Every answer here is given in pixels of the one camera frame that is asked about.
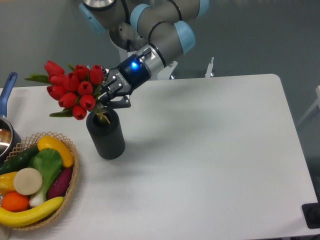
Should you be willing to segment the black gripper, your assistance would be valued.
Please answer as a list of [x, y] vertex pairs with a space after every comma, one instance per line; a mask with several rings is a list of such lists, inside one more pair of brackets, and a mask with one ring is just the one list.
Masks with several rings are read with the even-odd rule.
[[125, 109], [131, 107], [128, 95], [151, 78], [145, 56], [131, 55], [117, 67], [99, 67], [98, 79], [102, 83], [97, 106], [100, 109]]

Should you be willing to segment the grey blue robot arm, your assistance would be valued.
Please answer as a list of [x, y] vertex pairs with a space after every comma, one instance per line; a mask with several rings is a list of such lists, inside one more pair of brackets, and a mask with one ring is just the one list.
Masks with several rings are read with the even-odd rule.
[[166, 0], [150, 6], [145, 0], [84, 0], [79, 11], [97, 33], [127, 24], [145, 43], [117, 67], [103, 70], [100, 109], [129, 108], [132, 92], [156, 76], [196, 44], [188, 21], [202, 16], [208, 0]]

